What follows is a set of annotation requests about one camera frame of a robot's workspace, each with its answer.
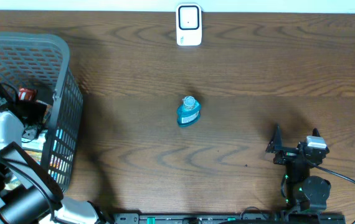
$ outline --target white device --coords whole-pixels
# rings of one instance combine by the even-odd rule
[[[202,18],[198,4],[180,4],[176,8],[176,42],[180,46],[201,44]]]

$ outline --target plastic crate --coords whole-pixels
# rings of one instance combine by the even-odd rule
[[[0,32],[0,82],[53,93],[40,165],[63,191],[70,183],[83,103],[69,60],[68,45],[60,37]]]

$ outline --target white wall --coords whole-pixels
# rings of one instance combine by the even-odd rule
[[[177,0],[0,0],[0,9],[174,11]],[[355,13],[355,0],[197,0],[204,12]]]

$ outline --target black square outline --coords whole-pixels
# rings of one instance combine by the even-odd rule
[[[196,7],[197,8],[197,27],[196,28],[185,28],[185,29],[183,29],[180,26],[180,8],[183,8],[183,7]],[[181,7],[179,7],[179,9],[177,9],[177,16],[179,18],[179,29],[181,29],[181,30],[196,30],[196,29],[198,29],[200,27],[200,9],[197,6],[181,6]]]

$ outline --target green connector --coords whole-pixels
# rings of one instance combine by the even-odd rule
[[[147,218],[147,224],[155,224],[155,218]]]

